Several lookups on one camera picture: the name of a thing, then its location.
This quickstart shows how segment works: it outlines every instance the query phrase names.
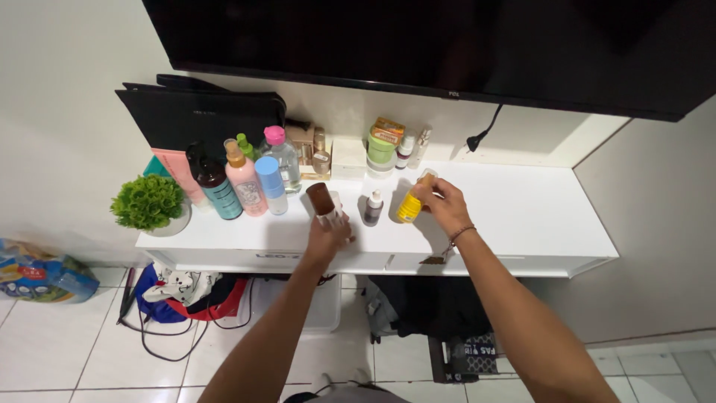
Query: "white pot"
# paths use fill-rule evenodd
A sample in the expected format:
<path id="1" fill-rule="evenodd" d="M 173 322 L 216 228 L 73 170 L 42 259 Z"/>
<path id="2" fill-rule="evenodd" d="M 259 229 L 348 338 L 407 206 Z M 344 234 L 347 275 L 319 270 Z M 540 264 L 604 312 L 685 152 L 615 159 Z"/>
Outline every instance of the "white pot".
<path id="1" fill-rule="evenodd" d="M 179 232 L 181 232 L 184 227 L 186 227 L 187 224 L 189 224 L 189 219 L 191 218 L 191 206 L 189 203 L 184 201 L 181 204 L 181 215 L 177 218 L 172 218 L 169 220 L 169 225 L 166 227 L 156 228 L 152 231 L 145 231 L 148 235 L 151 235 L 153 237 L 171 237 L 172 235 L 176 235 Z"/>

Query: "white shelf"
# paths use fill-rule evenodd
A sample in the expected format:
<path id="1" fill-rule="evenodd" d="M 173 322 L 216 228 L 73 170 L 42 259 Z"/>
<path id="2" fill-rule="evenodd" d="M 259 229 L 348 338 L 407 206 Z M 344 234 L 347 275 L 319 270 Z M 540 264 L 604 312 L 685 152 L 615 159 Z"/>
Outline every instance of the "white shelf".
<path id="1" fill-rule="evenodd" d="M 448 243 L 429 214 L 421 214 L 414 224 L 398 224 L 389 217 L 423 168 L 436 170 L 463 191 L 475 226 L 513 274 L 571 277 L 618 257 L 571 169 L 426 161 L 419 170 L 395 171 L 389 179 L 326 183 L 341 195 L 357 237 L 337 257 L 332 271 L 467 274 L 459 257 L 442 266 L 417 264 L 439 255 Z M 304 182 L 282 216 L 243 215 L 226 221 L 215 212 L 193 209 L 181 233 L 164 238 L 142 233 L 137 247 L 187 270 L 290 270 L 296 262 L 291 257 L 264 256 L 305 249 L 313 211 L 304 190 L 313 183 Z M 366 227 L 361 220 L 364 200 L 375 189 L 381 189 L 385 207 L 378 224 Z"/>

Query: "teal bottle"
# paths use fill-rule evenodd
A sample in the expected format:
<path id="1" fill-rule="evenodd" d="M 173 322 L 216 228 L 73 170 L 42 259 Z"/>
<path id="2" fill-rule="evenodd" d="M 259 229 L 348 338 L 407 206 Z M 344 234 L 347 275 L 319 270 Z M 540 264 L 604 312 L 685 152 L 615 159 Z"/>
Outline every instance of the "teal bottle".
<path id="1" fill-rule="evenodd" d="M 186 155 L 194 165 L 190 166 L 194 180 L 201 186 L 219 217 L 235 219 L 240 216 L 243 207 L 226 177 L 226 170 L 221 163 L 206 155 L 203 142 L 192 143 Z"/>

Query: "green plant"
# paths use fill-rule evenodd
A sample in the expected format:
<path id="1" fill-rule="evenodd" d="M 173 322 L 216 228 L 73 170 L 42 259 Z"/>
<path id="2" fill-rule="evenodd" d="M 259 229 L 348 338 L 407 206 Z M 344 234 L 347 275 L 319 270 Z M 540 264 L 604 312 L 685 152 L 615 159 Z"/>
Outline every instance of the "green plant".
<path id="1" fill-rule="evenodd" d="M 173 179 L 151 174 L 123 184 L 110 211 L 123 227 L 151 231 L 179 217 L 183 202 L 184 192 Z"/>

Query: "green jar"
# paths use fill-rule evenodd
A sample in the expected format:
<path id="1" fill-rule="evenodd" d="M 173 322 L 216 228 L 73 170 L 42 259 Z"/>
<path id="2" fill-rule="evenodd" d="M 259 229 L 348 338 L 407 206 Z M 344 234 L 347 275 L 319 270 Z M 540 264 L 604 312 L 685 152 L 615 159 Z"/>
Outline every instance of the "green jar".
<path id="1" fill-rule="evenodd" d="M 393 157 L 395 146 L 385 140 L 368 135 L 368 158 L 375 163 L 387 163 Z"/>

